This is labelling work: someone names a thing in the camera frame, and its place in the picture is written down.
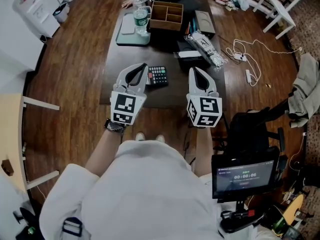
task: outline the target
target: wristwatch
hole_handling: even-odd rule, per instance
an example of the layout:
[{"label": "wristwatch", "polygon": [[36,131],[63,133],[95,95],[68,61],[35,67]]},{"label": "wristwatch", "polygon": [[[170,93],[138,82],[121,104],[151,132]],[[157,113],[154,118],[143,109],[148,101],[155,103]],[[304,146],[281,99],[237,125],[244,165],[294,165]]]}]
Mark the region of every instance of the wristwatch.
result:
[{"label": "wristwatch", "polygon": [[123,134],[126,129],[126,125],[119,122],[112,122],[111,119],[108,118],[105,121],[104,128],[106,128],[110,132]]}]

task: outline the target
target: wooden organizer box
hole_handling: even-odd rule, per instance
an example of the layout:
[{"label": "wooden organizer box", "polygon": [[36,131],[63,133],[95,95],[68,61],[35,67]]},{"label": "wooden organizer box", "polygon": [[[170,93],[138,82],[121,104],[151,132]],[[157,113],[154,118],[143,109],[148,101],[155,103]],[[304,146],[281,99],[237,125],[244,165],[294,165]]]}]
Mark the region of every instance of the wooden organizer box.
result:
[{"label": "wooden organizer box", "polygon": [[154,1],[150,18],[150,28],[180,31],[183,13],[183,4]]}]

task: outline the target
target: screen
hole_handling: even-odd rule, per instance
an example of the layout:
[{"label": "screen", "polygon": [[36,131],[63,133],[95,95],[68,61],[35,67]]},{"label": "screen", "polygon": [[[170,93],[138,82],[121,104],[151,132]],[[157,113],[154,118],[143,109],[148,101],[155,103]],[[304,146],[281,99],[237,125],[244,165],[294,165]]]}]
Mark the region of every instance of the screen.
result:
[{"label": "screen", "polygon": [[274,161],[218,168],[216,191],[234,191],[268,185]]}]

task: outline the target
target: monitor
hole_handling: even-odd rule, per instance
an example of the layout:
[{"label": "monitor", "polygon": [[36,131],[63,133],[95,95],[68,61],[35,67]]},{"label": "monitor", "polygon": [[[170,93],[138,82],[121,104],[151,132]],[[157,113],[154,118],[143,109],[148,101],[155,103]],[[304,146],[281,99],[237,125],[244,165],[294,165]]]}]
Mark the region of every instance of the monitor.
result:
[{"label": "monitor", "polygon": [[269,184],[274,161],[248,165],[218,168],[216,172],[217,191],[235,191],[257,188]]},{"label": "monitor", "polygon": [[212,198],[237,201],[269,192],[274,187],[279,155],[279,149],[272,147],[241,157],[213,155]]}]

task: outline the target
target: wooden floor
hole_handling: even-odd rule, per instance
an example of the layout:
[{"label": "wooden floor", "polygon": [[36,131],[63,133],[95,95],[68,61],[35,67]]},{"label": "wooden floor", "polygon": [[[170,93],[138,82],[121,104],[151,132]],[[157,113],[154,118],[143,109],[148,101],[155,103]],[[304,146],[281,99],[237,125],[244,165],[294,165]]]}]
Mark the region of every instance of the wooden floor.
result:
[{"label": "wooden floor", "polygon": [[[23,139],[26,147],[26,172],[28,180],[53,170],[62,171],[69,163],[84,165],[103,132],[103,125],[110,115],[109,107],[99,105],[102,75],[105,69],[109,42],[121,3],[124,0],[75,0],[68,19],[47,42],[47,49],[38,74],[28,86],[27,96],[59,105],[53,111],[28,105],[24,113]],[[252,9],[227,11],[210,0],[217,35],[233,42],[235,38],[246,41],[258,39],[271,50],[285,51],[275,33],[263,33],[268,24],[265,14]],[[231,47],[223,39],[221,48]],[[287,98],[292,89],[297,69],[290,54],[273,54],[262,45],[246,47],[259,63],[262,76],[255,87],[247,84],[247,63],[235,64],[230,59],[225,66],[227,91],[227,118],[248,109],[260,110],[273,107]],[[142,131],[149,139],[163,134],[167,143],[183,153],[186,125],[179,125],[184,111],[170,109],[143,109],[134,126],[125,133],[125,140],[133,139]],[[301,129],[291,129],[286,116],[269,123],[268,129],[284,128],[286,154],[292,156],[299,150]],[[222,133],[221,127],[213,129],[213,135]],[[196,131],[191,130],[188,157],[194,154]],[[55,184],[52,179],[39,186],[47,195]],[[32,196],[44,201],[37,188]]]}]

